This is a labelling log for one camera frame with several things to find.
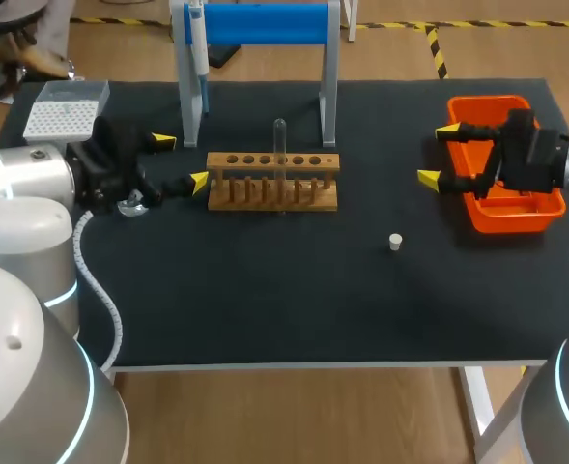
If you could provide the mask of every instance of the wooden peg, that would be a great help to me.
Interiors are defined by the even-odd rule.
[[[267,203],[268,190],[269,190],[269,182],[267,181],[267,178],[264,177],[263,178],[263,186],[261,187],[261,195],[263,198],[263,203]]]
[[[299,197],[301,195],[301,182],[299,177],[295,178],[295,203],[299,203]]]
[[[228,179],[228,189],[229,189],[229,200],[235,203],[235,178],[231,177]]]
[[[325,178],[323,179],[323,189],[327,190],[331,187],[331,180],[333,179],[333,173],[328,171],[325,173]]]
[[[217,191],[222,191],[224,188],[224,170],[223,169],[216,169],[215,171],[215,186],[217,187]]]
[[[277,202],[284,203],[284,179],[277,180]]]
[[[245,176],[245,202],[248,202],[252,197],[252,179]]]
[[[319,181],[316,179],[316,177],[312,178],[312,185],[310,188],[310,203],[314,203],[316,201],[316,188],[319,185]]]

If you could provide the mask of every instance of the yellow black hazard tape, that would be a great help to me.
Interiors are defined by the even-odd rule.
[[[169,28],[170,23],[148,19],[117,19],[113,17],[73,17],[74,24],[123,24],[126,26],[151,26]],[[569,27],[569,21],[397,21],[397,22],[363,22],[356,29],[424,29],[430,26],[440,27]]]
[[[147,19],[116,19],[113,17],[73,17],[73,24],[123,24],[125,26],[151,26],[169,28],[170,24],[161,21],[151,21]]]
[[[430,51],[432,51],[432,57],[435,60],[435,68],[437,69],[439,79],[448,79],[449,73],[447,72],[445,59],[443,58],[441,48],[439,47],[439,36],[437,34],[437,28],[426,26],[423,31],[426,33],[426,38],[428,39],[428,44],[430,45]]]
[[[423,29],[427,26],[440,27],[568,27],[569,21],[397,21],[397,22],[363,22],[356,29]]]

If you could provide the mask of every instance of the white cable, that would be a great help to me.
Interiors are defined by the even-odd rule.
[[[78,268],[78,271],[80,271],[96,295],[100,297],[101,302],[104,306],[106,306],[106,309],[108,309],[110,317],[112,318],[112,323],[114,325],[114,342],[112,343],[112,349],[110,350],[108,359],[101,367],[101,370],[103,372],[107,372],[117,360],[117,356],[121,350],[121,344],[123,343],[123,322],[121,322],[121,314],[119,314],[117,306],[114,304],[103,287],[101,287],[100,283],[93,277],[93,274],[91,274],[91,271],[89,271],[89,268],[87,267],[86,263],[84,262],[84,258],[82,257],[80,239],[82,238],[82,231],[92,217],[93,213],[87,211],[84,215],[82,215],[78,223],[75,225],[75,230],[73,231],[73,257],[75,258],[75,265]]]

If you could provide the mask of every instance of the test tube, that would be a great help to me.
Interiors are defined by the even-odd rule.
[[[273,161],[275,163],[275,185],[277,189],[286,188],[286,121],[279,118],[273,122]],[[284,191],[277,193],[284,197]]]

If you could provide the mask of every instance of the white table frame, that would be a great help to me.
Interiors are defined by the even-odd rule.
[[[355,41],[355,29],[357,27],[357,8],[359,0],[340,0],[344,7],[344,14],[346,16],[346,25],[349,28],[349,42]]]

